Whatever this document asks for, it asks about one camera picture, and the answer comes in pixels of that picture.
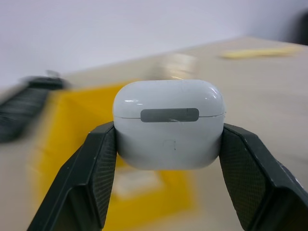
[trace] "yellow box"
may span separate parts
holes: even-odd
[[[44,110],[30,174],[37,209],[58,170],[96,126],[110,122],[117,92],[125,85],[90,90],[63,90],[49,98]],[[117,159],[116,173],[126,164]],[[104,231],[122,231],[167,215],[195,208],[192,184],[185,171],[158,171],[162,187],[130,198],[112,192]]]

